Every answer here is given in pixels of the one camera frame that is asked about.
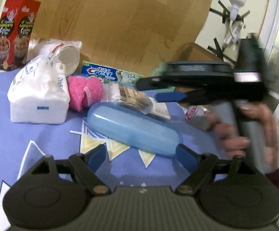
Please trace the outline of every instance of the white paper cup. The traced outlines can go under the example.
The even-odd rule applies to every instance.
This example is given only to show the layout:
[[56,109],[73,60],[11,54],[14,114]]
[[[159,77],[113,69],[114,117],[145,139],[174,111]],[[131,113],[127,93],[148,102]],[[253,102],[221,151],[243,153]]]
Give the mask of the white paper cup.
[[54,54],[66,66],[66,76],[74,73],[80,61],[80,54],[76,47],[64,45],[57,49]]

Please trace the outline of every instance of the white tissue pack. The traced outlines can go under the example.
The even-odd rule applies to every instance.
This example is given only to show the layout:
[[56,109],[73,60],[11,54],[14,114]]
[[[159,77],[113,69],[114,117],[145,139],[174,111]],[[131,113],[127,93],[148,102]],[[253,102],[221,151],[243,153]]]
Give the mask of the white tissue pack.
[[66,67],[54,55],[32,59],[8,90],[12,122],[60,124],[69,108]]

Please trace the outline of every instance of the gripper handle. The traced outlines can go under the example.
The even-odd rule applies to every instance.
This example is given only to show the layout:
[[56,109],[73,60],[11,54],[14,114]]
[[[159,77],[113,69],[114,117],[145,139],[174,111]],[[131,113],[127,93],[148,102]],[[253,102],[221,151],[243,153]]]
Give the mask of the gripper handle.
[[272,171],[271,166],[265,160],[265,138],[262,126],[257,121],[247,119],[246,117],[239,117],[234,112],[234,107],[239,108],[242,103],[246,102],[245,100],[237,100],[233,105],[228,101],[218,101],[214,102],[211,106],[220,122],[236,126],[235,136],[244,136],[251,141],[249,147],[244,150],[246,159],[250,164],[263,174],[270,173]]

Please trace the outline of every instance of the cable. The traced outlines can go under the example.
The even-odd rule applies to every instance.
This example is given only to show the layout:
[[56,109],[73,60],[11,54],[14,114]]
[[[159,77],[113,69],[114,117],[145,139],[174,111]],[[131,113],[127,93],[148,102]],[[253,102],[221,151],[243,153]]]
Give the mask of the cable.
[[233,35],[233,33],[232,33],[232,24],[233,24],[233,21],[230,20],[230,23],[229,23],[229,32],[230,32],[232,38],[235,39],[235,37],[234,37],[234,35]]

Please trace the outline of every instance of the cardboard box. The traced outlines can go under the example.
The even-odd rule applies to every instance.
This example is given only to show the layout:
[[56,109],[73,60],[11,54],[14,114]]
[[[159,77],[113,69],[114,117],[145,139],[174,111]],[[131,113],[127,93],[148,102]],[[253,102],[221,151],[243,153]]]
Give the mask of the cardboard box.
[[0,69],[9,71],[26,64],[39,7],[35,0],[6,0],[0,18]]

